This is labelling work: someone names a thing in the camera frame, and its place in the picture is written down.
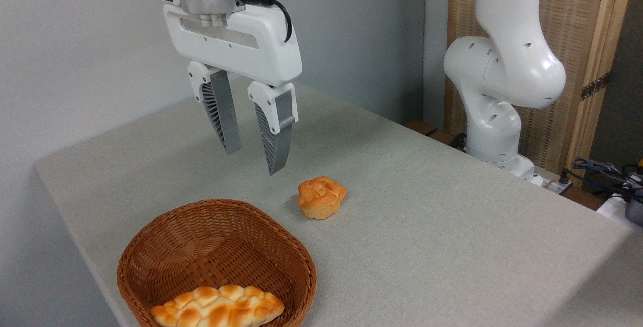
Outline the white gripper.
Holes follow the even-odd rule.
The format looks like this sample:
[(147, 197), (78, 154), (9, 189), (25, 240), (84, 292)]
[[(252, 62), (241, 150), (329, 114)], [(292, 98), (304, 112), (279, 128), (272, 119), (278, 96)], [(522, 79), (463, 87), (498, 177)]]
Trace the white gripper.
[(299, 120), (290, 82), (302, 72), (296, 34), (285, 42), (282, 10), (247, 5), (229, 14), (225, 27), (203, 26), (195, 15), (172, 4), (164, 4), (163, 12), (175, 48), (193, 60), (188, 73), (195, 99), (204, 105), (228, 155), (241, 148), (241, 138), (226, 71), (255, 80), (248, 96), (254, 102), (267, 167), (271, 175), (280, 171), (289, 155), (292, 126)]

